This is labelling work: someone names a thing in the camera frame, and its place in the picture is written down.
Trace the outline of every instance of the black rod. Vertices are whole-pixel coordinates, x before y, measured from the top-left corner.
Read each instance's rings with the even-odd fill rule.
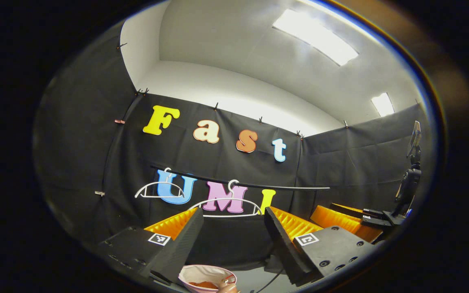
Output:
[[[160,165],[151,165],[151,168],[164,170],[166,167],[161,167]],[[200,180],[222,183],[222,184],[229,184],[230,180],[219,180],[215,178],[208,178],[203,176],[191,175],[180,171],[171,170],[171,173],[179,174],[181,176],[186,176],[190,178],[196,178]],[[242,186],[242,187],[255,187],[255,188],[263,188],[263,189],[275,189],[275,190],[328,190],[330,187],[286,187],[286,186],[269,186],[269,185],[258,185],[258,184],[248,184],[248,183],[233,183],[234,186]]]

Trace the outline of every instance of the pink bowl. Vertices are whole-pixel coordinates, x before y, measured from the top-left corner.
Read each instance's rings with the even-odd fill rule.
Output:
[[[237,282],[236,275],[233,274],[232,271],[229,271],[227,269],[223,269],[221,267],[214,267],[212,265],[186,265],[182,269],[185,269],[187,267],[212,267],[212,268],[215,268],[215,269],[221,269],[222,271],[225,271],[227,273],[227,275],[233,275],[234,276],[234,283],[236,284],[236,282]],[[216,293],[216,292],[218,292],[218,289],[210,289],[210,288],[204,288],[204,287],[191,285],[188,282],[184,282],[184,280],[182,280],[180,278],[180,276],[179,276],[179,280],[184,284],[184,286],[186,286],[186,288],[188,288],[189,291],[194,292],[194,293]]]

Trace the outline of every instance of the white ceiling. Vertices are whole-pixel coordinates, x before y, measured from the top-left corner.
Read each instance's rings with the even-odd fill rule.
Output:
[[[359,52],[338,66],[272,28],[288,8],[309,13]],[[370,102],[387,92],[395,111],[421,94],[399,57],[354,26],[295,0],[172,0],[160,25],[160,60],[245,74],[303,98],[339,121],[379,117]]]

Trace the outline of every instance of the black cable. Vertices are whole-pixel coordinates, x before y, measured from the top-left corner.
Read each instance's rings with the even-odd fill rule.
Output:
[[[283,269],[281,269],[281,271],[279,271],[278,274],[276,274],[276,276],[274,276],[274,278],[272,278],[272,280],[267,283],[267,285],[265,285],[262,289],[259,289],[258,291],[256,291],[256,293],[259,293],[260,291],[265,289],[267,286],[269,286],[270,283],[272,283],[274,280],[276,280],[276,278],[281,274],[282,271],[283,271]]]
[[[159,166],[159,165],[151,165],[151,168],[164,170],[164,167]],[[229,183],[229,181],[227,180],[219,180],[215,178],[197,176],[197,175],[187,174],[187,173],[179,172],[175,170],[171,170],[171,173],[179,174],[181,176],[196,178],[200,180],[210,181],[210,182],[216,182],[216,183],[222,183],[222,184]],[[328,190],[330,189],[330,187],[285,187],[285,186],[268,186],[268,185],[257,185],[257,184],[247,184],[247,183],[233,183],[233,185],[243,186],[243,187],[263,188],[263,189],[274,189],[274,190],[325,190],[325,189]]]

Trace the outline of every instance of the blue letter u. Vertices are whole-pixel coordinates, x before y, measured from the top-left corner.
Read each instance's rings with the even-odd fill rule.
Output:
[[[173,178],[177,176],[177,174],[173,174],[170,172],[164,172],[163,170],[158,170],[158,181],[165,182],[167,178],[167,182],[173,182]],[[172,204],[184,204],[191,199],[191,193],[193,193],[193,183],[197,181],[195,178],[190,178],[186,176],[182,176],[184,179],[184,197],[177,198],[177,195],[173,195],[171,193],[171,186],[170,184],[157,184],[157,193],[160,197],[170,197],[175,196],[175,198],[161,198],[165,202],[169,202]]]

